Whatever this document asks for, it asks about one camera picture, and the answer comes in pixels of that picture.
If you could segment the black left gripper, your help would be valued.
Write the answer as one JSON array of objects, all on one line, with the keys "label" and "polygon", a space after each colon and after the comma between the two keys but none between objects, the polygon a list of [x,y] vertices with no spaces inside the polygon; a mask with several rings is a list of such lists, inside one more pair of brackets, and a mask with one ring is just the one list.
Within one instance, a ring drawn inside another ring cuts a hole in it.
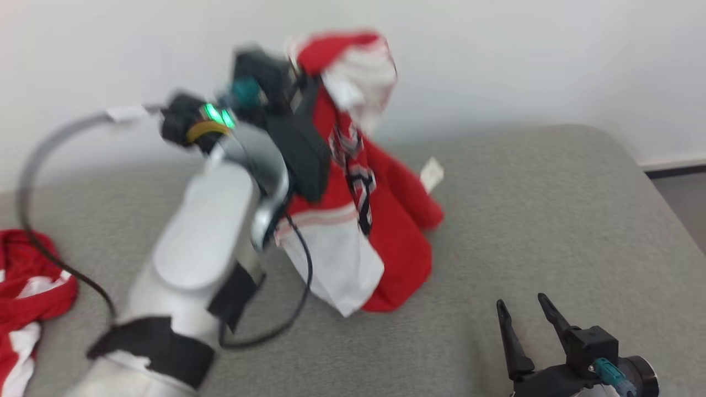
[{"label": "black left gripper", "polygon": [[300,73],[292,111],[266,118],[266,130],[279,148],[293,190],[307,202],[320,202],[328,187],[331,152],[314,125],[320,75]]}]

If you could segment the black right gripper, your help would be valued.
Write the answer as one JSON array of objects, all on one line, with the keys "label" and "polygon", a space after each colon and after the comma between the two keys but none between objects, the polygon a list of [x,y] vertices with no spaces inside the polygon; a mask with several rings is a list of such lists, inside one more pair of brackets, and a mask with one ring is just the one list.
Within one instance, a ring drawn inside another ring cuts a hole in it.
[{"label": "black right gripper", "polygon": [[[538,294],[538,301],[545,318],[554,327],[555,333],[567,359],[576,356],[576,331],[544,293]],[[496,302],[496,311],[501,330],[502,348],[509,379],[514,382],[512,397],[572,397],[584,389],[603,385],[603,381],[589,364],[560,364],[534,371],[534,362],[525,354],[512,324],[512,317],[502,299]]]}]

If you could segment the crumpled red white garment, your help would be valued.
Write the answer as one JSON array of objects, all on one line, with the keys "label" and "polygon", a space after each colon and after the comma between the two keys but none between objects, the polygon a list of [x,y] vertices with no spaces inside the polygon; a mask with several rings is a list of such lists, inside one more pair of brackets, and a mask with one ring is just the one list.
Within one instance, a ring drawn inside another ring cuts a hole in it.
[{"label": "crumpled red white garment", "polygon": [[77,294],[77,279],[38,251],[23,230],[0,230],[0,397],[23,397],[42,322],[68,312]]}]

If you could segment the black white wall baseboard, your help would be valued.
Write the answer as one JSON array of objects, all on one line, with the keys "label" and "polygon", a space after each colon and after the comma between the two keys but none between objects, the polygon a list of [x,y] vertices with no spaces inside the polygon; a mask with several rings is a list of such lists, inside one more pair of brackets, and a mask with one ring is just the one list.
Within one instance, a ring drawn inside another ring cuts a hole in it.
[{"label": "black white wall baseboard", "polygon": [[650,179],[678,178],[691,174],[706,173],[706,158],[684,158],[640,165]]}]

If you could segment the red white number 23 jersey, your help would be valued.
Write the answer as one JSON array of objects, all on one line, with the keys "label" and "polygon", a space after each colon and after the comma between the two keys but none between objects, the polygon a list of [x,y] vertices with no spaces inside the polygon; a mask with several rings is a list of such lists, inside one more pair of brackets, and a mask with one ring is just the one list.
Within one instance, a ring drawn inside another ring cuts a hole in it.
[{"label": "red white number 23 jersey", "polygon": [[320,75],[314,125],[332,153],[318,203],[293,198],[275,234],[311,292],[347,317],[392,312],[422,286],[433,253],[424,233],[444,211],[419,176],[373,143],[398,71],[374,31],[294,37],[287,55]]}]

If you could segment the grey fabric sofa cushion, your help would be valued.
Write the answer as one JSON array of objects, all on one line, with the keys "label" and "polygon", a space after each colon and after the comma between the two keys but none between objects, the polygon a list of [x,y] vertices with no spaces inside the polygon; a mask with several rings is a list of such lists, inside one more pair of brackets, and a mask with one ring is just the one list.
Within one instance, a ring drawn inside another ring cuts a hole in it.
[{"label": "grey fabric sofa cushion", "polygon": [[[497,299],[537,368],[564,362],[539,292],[572,325],[601,326],[621,355],[645,357],[660,397],[706,397],[706,256],[607,133],[552,126],[391,145],[413,169],[434,156],[446,171],[428,282],[388,314],[342,318],[308,300],[272,344],[220,355],[202,397],[509,397]],[[182,160],[34,196],[33,224],[116,303],[201,165],[167,149]],[[85,374],[101,300],[82,286],[44,326],[27,397],[60,397]]]}]

